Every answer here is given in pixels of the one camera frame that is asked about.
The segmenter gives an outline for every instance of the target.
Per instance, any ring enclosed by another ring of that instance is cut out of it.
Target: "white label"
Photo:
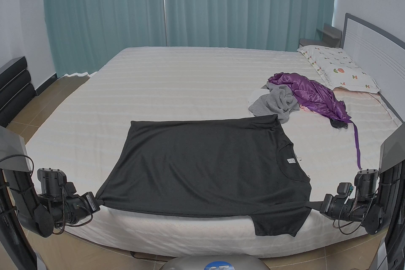
[[[96,206],[94,206],[93,201],[92,201],[92,199],[90,198],[90,195],[87,194],[87,195],[86,195],[86,198],[87,198],[87,202],[89,203],[89,205],[90,205],[90,207],[92,208],[93,212],[95,212],[95,211],[96,211]]]

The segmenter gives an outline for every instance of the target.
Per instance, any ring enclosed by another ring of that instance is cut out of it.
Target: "bed sheet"
[[[298,52],[228,48],[143,47],[122,50],[71,94],[27,144],[36,167],[63,170],[78,193],[96,192],[122,151],[131,120],[207,120],[249,117],[251,92],[278,72],[323,83]],[[397,128],[378,97],[335,90],[359,130],[363,168],[378,168],[381,143]],[[300,165],[311,178],[311,200],[353,182],[358,168],[353,126],[300,110],[283,124]],[[40,183],[34,179],[37,191]],[[255,236],[250,217],[169,217],[101,207],[93,221],[67,231],[129,251],[183,256],[246,253],[277,257],[323,247],[350,236],[311,211],[296,235]]]

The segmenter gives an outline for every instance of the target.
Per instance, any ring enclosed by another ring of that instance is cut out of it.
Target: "pillow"
[[[373,78],[359,68],[343,49],[307,45],[297,50],[313,65],[322,80],[331,88],[377,93]]]

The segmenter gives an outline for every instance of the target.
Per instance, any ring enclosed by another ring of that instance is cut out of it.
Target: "white headboard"
[[[365,20],[346,14],[341,46],[374,78],[390,109],[405,120],[405,42]]]

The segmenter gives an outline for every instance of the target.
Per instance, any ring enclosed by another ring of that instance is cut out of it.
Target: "black t-shirt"
[[[256,235],[295,236],[310,213],[309,177],[277,115],[132,121],[97,192],[105,206],[183,217],[249,215]]]

